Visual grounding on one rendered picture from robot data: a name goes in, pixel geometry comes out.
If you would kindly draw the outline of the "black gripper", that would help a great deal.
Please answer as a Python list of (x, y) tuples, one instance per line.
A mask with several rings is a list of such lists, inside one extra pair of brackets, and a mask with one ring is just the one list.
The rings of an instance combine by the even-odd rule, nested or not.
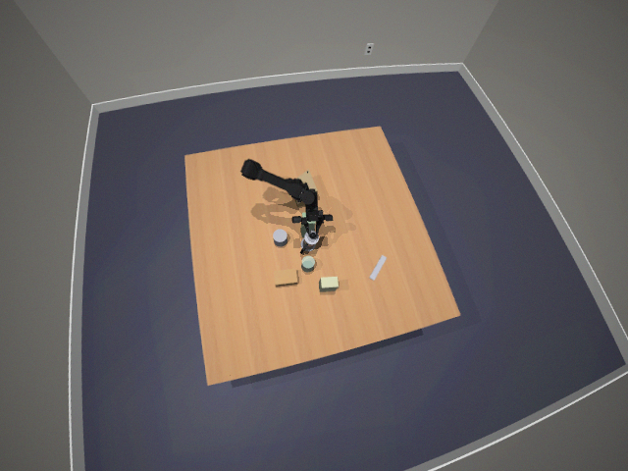
[[(306, 209), (306, 213), (307, 213), (307, 208), (311, 209), (311, 210), (315, 210), (315, 207), (318, 207), (318, 203), (315, 204), (305, 204), (305, 209)], [(324, 224), (324, 220), (326, 221), (333, 221), (333, 216), (331, 214), (327, 214), (327, 215), (323, 215), (323, 218), (319, 218), (319, 221), (316, 222), (316, 236), (319, 233), (319, 229), (321, 227), (322, 224)], [(307, 219), (307, 215), (306, 217), (300, 217), (300, 216), (293, 216), (292, 217), (292, 222), (293, 223), (300, 223), (302, 225), (304, 225), (304, 227), (306, 228), (306, 231), (310, 237), (310, 232), (309, 232), (309, 225), (308, 225), (308, 219)]]

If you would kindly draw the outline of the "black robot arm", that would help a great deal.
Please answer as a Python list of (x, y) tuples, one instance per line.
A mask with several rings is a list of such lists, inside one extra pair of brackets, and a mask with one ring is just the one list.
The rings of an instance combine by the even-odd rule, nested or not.
[[(260, 163), (252, 159), (248, 158), (244, 160), (240, 172), (242, 176), (249, 180), (258, 180), (260, 182), (270, 183), (284, 189), (289, 195), (291, 195), (292, 198), (299, 202), (302, 201), (304, 204), (318, 203), (317, 192), (314, 188), (309, 188), (307, 183), (303, 183), (303, 181), (299, 178), (284, 179), (270, 174), (269, 172), (263, 170)], [(306, 215), (308, 222), (318, 222), (319, 218), (323, 218), (323, 210), (318, 210), (318, 207), (315, 207), (315, 210), (307, 208)]]

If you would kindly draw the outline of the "glass coffee press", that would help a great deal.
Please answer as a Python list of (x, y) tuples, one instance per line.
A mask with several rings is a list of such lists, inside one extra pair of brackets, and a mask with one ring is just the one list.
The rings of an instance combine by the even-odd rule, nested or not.
[(315, 246), (316, 243), (319, 240), (319, 235), (316, 236), (316, 232), (315, 231), (309, 231), (310, 232), (310, 237), (308, 235), (308, 233), (305, 234), (304, 239), (301, 241), (301, 251), (300, 253), (302, 254), (304, 251), (312, 251)]

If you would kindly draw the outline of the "grey cylinder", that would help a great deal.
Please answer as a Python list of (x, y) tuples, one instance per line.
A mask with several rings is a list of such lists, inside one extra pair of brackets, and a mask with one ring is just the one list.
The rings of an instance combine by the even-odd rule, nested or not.
[(274, 231), (273, 239), (274, 239), (274, 244), (279, 247), (286, 245), (288, 242), (288, 236), (287, 236), (286, 231), (281, 230), (281, 229)]

